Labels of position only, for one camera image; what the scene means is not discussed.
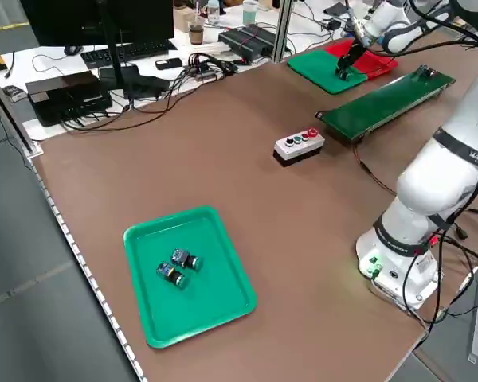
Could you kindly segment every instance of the gray floor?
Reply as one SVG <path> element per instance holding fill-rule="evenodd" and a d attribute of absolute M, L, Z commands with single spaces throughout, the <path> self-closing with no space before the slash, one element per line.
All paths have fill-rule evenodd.
<path fill-rule="evenodd" d="M 29 27 L 0 31 L 1 53 L 35 46 Z M 21 120 L 34 118 L 27 100 L 14 107 Z M 468 292 L 453 309 L 468 309 L 474 294 Z M 447 318 L 423 345 L 421 360 L 411 355 L 391 381 L 437 382 L 425 364 L 444 380 L 478 381 L 478 364 L 467 361 L 471 319 Z M 136 379 L 36 180 L 19 154 L 2 143 L 0 382 L 45 380 Z"/>

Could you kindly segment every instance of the white desk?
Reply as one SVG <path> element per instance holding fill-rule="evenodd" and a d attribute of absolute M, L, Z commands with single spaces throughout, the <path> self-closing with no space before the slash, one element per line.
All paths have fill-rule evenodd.
<path fill-rule="evenodd" d="M 321 20 L 323 18 L 328 18 L 327 15 L 323 13 L 323 10 L 336 1 L 334 0 L 307 0 L 308 4 L 315 15 L 316 20 Z M 299 15 L 311 18 L 311 11 L 308 9 L 307 5 L 302 2 L 297 2 L 294 4 L 294 9 L 290 21 L 290 26 L 288 30 L 288 39 L 293 43 L 296 48 L 296 52 L 304 51 L 309 45 L 318 44 L 323 41 L 331 40 L 327 35 L 327 31 L 321 31 L 319 25 L 314 23 L 312 20 L 303 18 Z M 222 26 L 224 29 L 219 29 L 215 27 L 206 27 L 204 31 L 204 43 L 216 42 L 218 34 L 225 30 L 225 28 L 236 28 L 242 25 L 242 6 L 235 6 L 226 8 L 226 15 L 221 16 L 219 26 Z M 278 11 L 277 10 L 262 10 L 257 11 L 256 22 L 259 23 L 261 27 L 266 28 L 272 32 L 276 32 L 276 28 L 270 27 L 267 24 L 277 25 L 278 23 Z M 341 36 L 341 30 L 335 32 L 333 38 Z M 167 69 L 159 71 L 155 67 L 155 61 L 162 60 L 168 57 L 180 57 L 183 62 L 187 61 L 187 57 L 194 51 L 194 45 L 190 43 L 190 39 L 187 33 L 183 33 L 179 30 L 174 31 L 174 38 L 171 39 L 174 45 L 178 50 L 170 51 L 167 55 L 149 57 L 141 60 L 134 60 L 132 63 L 138 66 L 140 74 L 143 76 L 157 76 L 159 78 L 173 80 L 181 72 L 181 68 Z M 294 49 L 292 43 L 288 41 L 288 47 Z M 96 49 L 106 48 L 105 45 L 97 45 Z M 85 46 L 84 51 L 91 51 L 94 49 L 94 46 Z M 9 79 L 5 78 L 6 72 L 0 72 L 0 87 L 5 87 L 6 85 L 15 85 L 23 90 L 26 90 L 25 84 L 32 81 L 44 80 L 48 78 L 58 77 L 61 74 L 55 68 L 47 70 L 45 72 L 36 72 L 32 65 L 32 59 L 38 54 L 45 54 L 48 57 L 60 58 L 64 56 L 62 47 L 40 47 L 35 49 L 27 49 L 23 51 L 18 51 L 15 53 L 15 63 L 14 69 L 11 73 Z M 12 53 L 6 54 L 3 56 L 6 64 L 11 65 L 12 62 Z M 219 57 L 222 60 L 234 60 L 237 57 L 233 53 L 222 54 Z M 81 59 L 80 55 L 74 57 L 66 57 L 62 60 L 50 60 L 47 57 L 37 57 L 35 58 L 35 66 L 37 70 L 46 70 L 48 68 L 56 66 L 64 75 L 85 72 L 87 71 L 87 66 Z M 248 70 L 254 68 L 259 64 L 254 64 L 251 66 L 241 66 L 240 71 Z M 98 76 L 98 69 L 93 69 L 92 72 L 94 75 Z M 188 91 L 192 88 L 196 88 L 200 83 L 195 80 L 188 80 L 181 87 L 180 92 Z M 117 95 L 122 95 L 122 91 L 114 91 Z M 127 104 L 124 98 L 117 96 L 112 93 L 112 98 L 114 99 L 112 107 L 108 111 L 121 111 L 121 105 Z M 142 106 L 144 104 L 154 102 L 153 101 L 135 101 L 136 106 Z M 84 123 L 93 123 L 95 119 L 82 118 Z M 32 139 L 43 140 L 51 136 L 65 133 L 66 130 L 61 125 L 55 125 L 52 127 L 43 127 L 37 119 L 27 121 L 24 123 L 26 131 Z"/>

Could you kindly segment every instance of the robotic arm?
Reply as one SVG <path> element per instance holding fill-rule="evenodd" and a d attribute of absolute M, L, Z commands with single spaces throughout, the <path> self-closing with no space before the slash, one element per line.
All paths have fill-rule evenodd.
<path fill-rule="evenodd" d="M 387 53 L 399 53 L 409 48 L 415 41 L 433 32 L 440 26 L 421 19 L 413 24 L 404 12 L 401 0 L 385 0 L 372 13 L 364 24 L 351 11 L 351 21 L 355 29 L 355 41 L 349 52 L 340 57 L 335 74 L 342 80 L 347 79 L 348 68 L 352 66 L 367 48 L 383 37 L 382 48 Z M 429 16 L 442 21 L 451 21 L 453 13 L 447 1 L 433 10 Z"/>
<path fill-rule="evenodd" d="M 404 20 L 400 7 L 393 1 L 383 4 L 365 25 L 353 16 L 356 45 L 365 48 L 384 33 L 383 47 L 397 52 L 438 27 L 426 20 L 401 27 Z M 381 14 L 388 21 L 381 22 Z M 456 14 L 478 30 L 478 0 L 449 0 L 431 14 L 439 20 L 449 20 Z M 440 282 L 439 265 L 429 250 L 429 238 L 439 228 L 447 231 L 446 220 L 461 212 L 477 188 L 478 77 L 451 118 L 400 175 L 393 202 L 358 238 L 359 270 L 375 278 L 376 285 L 403 308 L 418 309 Z"/>

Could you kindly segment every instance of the computer monitor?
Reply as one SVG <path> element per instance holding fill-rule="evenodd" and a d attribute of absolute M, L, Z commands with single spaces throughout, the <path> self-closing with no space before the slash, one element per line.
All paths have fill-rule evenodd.
<path fill-rule="evenodd" d="M 100 69 L 108 89 L 135 98 L 137 67 L 120 67 L 117 43 L 159 41 L 174 36 L 173 0 L 21 0 L 40 45 L 107 44 L 112 68 Z"/>

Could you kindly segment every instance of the green mat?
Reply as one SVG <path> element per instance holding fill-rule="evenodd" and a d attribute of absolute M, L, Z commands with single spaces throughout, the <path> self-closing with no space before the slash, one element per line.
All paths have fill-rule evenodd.
<path fill-rule="evenodd" d="M 124 233 L 136 301 L 147 343 L 164 348 L 250 313 L 257 298 L 217 212 L 199 207 L 147 221 Z M 175 267 L 181 288 L 156 273 L 175 249 L 202 262 Z"/>
<path fill-rule="evenodd" d="M 347 80 L 335 76 L 338 58 L 323 50 L 316 50 L 288 60 L 288 66 L 301 76 L 324 89 L 329 94 L 338 94 L 368 80 L 366 74 L 350 67 Z"/>

